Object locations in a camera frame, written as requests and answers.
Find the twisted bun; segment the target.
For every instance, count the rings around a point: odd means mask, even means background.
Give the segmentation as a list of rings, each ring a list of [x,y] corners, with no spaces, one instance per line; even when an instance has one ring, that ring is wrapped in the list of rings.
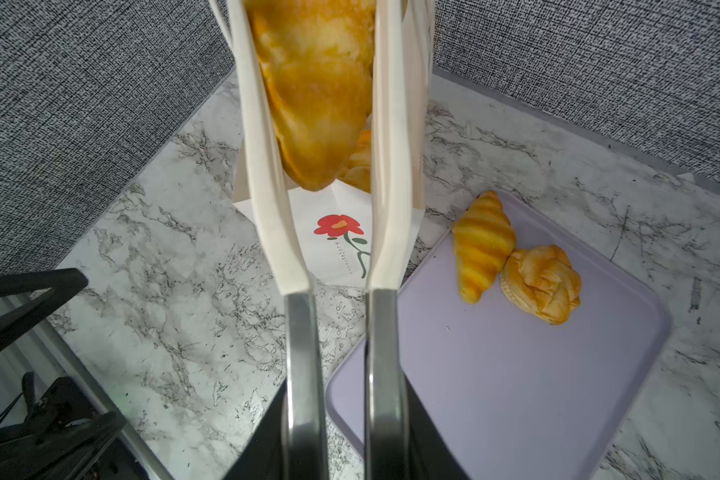
[[[500,273],[505,297],[550,325],[565,323],[580,305],[581,276],[557,245],[515,250]]]

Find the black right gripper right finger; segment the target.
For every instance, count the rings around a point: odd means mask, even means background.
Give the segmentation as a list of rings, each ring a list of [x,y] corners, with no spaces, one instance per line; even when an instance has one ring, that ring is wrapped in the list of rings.
[[[449,450],[408,379],[405,385],[410,478],[467,480],[468,475]]]

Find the white paper bag with rose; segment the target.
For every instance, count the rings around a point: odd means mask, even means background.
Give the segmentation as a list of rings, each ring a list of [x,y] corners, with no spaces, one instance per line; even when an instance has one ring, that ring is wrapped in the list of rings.
[[[422,159],[429,102],[435,5],[376,4],[371,192],[337,178],[319,191],[283,168],[247,18],[248,1],[211,3],[236,66],[243,125],[234,202],[256,226],[282,294],[326,284],[396,289],[424,212]]]

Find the croissant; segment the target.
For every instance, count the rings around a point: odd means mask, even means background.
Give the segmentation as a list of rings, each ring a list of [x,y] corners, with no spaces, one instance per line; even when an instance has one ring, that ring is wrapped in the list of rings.
[[[453,224],[452,235],[460,296],[476,304],[516,247],[515,231],[498,194],[489,190],[475,199]]]
[[[248,1],[283,168],[319,191],[348,164],[372,111],[373,1]]]

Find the striped long bread roll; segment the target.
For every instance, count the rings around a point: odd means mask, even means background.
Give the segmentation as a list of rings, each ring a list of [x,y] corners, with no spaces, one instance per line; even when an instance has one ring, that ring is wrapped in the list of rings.
[[[366,193],[371,192],[371,130],[364,129],[356,143],[355,151],[349,156],[347,165],[339,172],[337,179]]]

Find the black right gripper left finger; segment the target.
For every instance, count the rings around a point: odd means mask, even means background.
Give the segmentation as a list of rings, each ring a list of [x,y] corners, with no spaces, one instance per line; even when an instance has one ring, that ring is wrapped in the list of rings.
[[[224,480],[281,480],[284,475],[283,407],[287,385],[282,383],[251,439]]]

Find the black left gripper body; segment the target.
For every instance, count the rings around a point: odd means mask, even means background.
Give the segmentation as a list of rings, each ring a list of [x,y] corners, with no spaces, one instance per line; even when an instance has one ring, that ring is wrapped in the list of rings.
[[[59,377],[41,398],[35,375],[22,377],[16,398],[23,422],[4,426],[0,414],[0,479],[147,479],[149,474],[118,439],[126,421],[100,413],[75,381]]]

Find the white and metal tongs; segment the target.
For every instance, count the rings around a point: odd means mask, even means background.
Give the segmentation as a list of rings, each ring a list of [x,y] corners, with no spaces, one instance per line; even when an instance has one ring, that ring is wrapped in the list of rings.
[[[431,84],[430,1],[228,1],[212,11],[234,57],[244,166],[261,247],[285,303],[286,378],[232,479],[325,479],[315,296],[287,193],[330,185],[371,130],[365,474],[431,479],[450,454],[400,362],[398,290],[410,256]]]

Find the lilac plastic tray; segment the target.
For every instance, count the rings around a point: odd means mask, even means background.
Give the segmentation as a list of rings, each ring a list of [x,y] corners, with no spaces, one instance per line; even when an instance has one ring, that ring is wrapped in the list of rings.
[[[472,479],[587,479],[666,342],[672,318],[642,282],[509,192],[522,248],[556,245],[582,279],[580,306],[549,325],[499,286],[458,292],[443,236],[398,297],[402,368]]]

